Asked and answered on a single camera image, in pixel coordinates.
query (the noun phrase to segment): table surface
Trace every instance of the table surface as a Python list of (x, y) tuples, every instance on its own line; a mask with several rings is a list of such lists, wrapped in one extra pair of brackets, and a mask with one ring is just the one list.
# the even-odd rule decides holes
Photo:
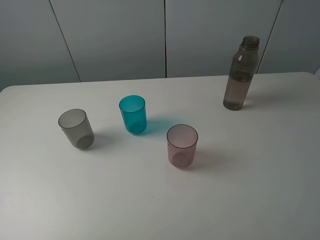
[[(301, 240), (320, 238), (320, 80), (254, 76), (241, 111), (227, 76), (11, 86), (0, 93), (2, 240)], [(119, 101), (140, 95), (134, 136)], [(74, 148), (59, 116), (86, 111), (95, 142)], [(166, 133), (193, 126), (193, 165)]]

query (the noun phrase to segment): translucent cup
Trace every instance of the translucent cup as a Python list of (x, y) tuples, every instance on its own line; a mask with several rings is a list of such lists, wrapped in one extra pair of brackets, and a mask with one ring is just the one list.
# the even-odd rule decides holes
[(59, 126), (77, 149), (88, 148), (95, 140), (87, 114), (81, 109), (71, 109), (59, 117)]
[(142, 133), (147, 127), (146, 101), (141, 96), (130, 95), (119, 103), (125, 129), (134, 135)]
[(197, 131), (185, 124), (171, 127), (166, 134), (169, 162), (177, 168), (189, 167), (195, 158)]

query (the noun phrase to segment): teal cup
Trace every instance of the teal cup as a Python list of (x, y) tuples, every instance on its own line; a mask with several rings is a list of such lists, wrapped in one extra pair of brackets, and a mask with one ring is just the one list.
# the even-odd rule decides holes
[(141, 96), (130, 95), (119, 103), (125, 129), (134, 135), (141, 134), (147, 127), (146, 101)]

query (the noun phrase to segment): gray wall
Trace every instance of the gray wall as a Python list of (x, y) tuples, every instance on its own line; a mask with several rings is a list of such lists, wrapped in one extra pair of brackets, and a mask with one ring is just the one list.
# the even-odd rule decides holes
[(309, 72), (320, 68), (320, 0), (285, 0), (258, 73)]
[(164, 78), (164, 0), (51, 0), (82, 82)]
[(0, 31), (0, 91), (79, 82), (48, 0), (1, 0)]
[(167, 76), (228, 75), (246, 35), (261, 40), (259, 56), (281, 0), (166, 0)]

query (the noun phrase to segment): bottle neck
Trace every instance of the bottle neck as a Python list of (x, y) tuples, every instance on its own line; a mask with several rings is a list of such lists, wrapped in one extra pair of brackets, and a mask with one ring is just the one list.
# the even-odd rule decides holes
[(240, 47), (239, 47), (239, 52), (242, 54), (255, 54), (258, 52), (258, 50), (259, 50), (259, 47), (255, 48), (255, 49), (246, 49), (242, 45), (240, 45)]

